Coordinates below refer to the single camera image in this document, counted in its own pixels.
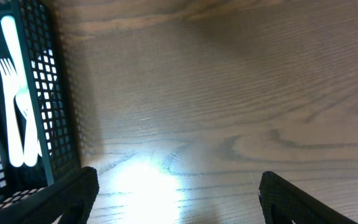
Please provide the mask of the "pale green fork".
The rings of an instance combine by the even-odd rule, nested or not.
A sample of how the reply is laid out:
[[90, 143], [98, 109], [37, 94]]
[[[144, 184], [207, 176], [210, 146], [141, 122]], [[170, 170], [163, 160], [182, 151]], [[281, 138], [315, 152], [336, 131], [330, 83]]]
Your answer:
[[4, 16], [1, 19], [2, 32], [9, 49], [16, 73], [19, 78], [18, 95], [23, 96], [29, 93], [27, 78], [24, 68], [24, 61], [21, 52], [21, 45], [17, 33], [16, 22], [13, 16]]

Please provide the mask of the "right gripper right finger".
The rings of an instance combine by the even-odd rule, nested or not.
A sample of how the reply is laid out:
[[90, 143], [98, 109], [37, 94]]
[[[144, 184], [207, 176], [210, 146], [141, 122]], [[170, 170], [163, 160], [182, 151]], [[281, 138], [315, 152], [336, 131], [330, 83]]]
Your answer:
[[259, 202], [267, 224], [354, 223], [272, 171], [262, 174]]

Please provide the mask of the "black plastic basket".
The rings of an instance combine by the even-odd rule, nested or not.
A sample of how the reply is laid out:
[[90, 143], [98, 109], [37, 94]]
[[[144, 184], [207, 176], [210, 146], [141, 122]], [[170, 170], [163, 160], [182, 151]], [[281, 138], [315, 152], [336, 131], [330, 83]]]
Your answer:
[[[65, 73], [49, 8], [42, 1], [0, 1], [0, 210], [80, 168]], [[14, 167], [8, 150], [1, 74], [13, 70], [19, 96], [30, 100], [37, 125], [37, 159]]]

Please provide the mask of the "white fork straight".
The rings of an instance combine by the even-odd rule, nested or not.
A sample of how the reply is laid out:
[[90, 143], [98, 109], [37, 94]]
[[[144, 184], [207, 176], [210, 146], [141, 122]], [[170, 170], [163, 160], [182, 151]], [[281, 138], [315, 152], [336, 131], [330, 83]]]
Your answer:
[[24, 163], [24, 153], [14, 104], [15, 96], [19, 91], [19, 83], [17, 73], [8, 58], [0, 59], [0, 74], [6, 110], [9, 162], [14, 167], [20, 167]]

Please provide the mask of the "white wide spoon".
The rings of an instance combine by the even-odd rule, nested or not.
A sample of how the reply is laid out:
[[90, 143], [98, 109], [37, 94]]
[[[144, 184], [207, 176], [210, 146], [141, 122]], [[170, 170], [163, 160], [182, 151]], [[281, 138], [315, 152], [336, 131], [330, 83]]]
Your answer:
[[45, 49], [31, 61], [34, 84], [38, 100], [40, 122], [37, 123], [39, 141], [43, 140], [49, 156], [60, 145], [63, 135], [64, 113], [61, 112], [60, 84], [54, 52]]

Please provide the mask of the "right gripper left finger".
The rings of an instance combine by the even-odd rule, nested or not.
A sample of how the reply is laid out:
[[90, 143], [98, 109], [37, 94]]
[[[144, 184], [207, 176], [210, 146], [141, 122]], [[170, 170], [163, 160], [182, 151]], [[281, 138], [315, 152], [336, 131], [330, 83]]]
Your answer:
[[86, 223], [99, 192], [98, 174], [83, 167], [70, 177], [0, 210], [0, 224]]

